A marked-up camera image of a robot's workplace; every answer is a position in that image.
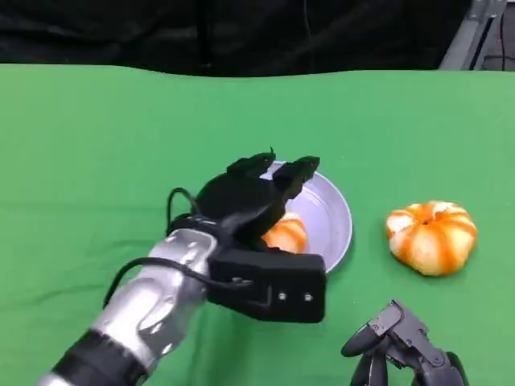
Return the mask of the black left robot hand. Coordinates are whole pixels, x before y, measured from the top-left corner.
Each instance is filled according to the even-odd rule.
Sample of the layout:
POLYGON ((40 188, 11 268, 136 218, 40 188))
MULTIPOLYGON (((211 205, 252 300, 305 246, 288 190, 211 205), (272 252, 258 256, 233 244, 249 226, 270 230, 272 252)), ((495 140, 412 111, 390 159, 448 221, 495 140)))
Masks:
POLYGON ((223 228, 244 249, 305 252, 306 227, 299 216, 286 211, 286 203, 313 178, 319 158, 304 156, 285 162, 270 179, 264 179, 275 159, 272 150, 240 158, 209 180, 196 196, 182 187, 173 189, 167 198, 166 234, 178 227, 180 219, 199 217, 223 228))

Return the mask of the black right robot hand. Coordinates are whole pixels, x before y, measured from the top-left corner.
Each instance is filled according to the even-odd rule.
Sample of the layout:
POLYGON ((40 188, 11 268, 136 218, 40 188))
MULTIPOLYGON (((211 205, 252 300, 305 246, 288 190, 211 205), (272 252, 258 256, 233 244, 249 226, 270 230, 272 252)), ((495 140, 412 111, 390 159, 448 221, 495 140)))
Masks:
POLYGON ((434 346, 426 324, 394 299, 353 334, 341 355, 360 356, 351 385, 387 385, 387 363, 412 369, 412 385, 469 384, 458 355, 434 346))

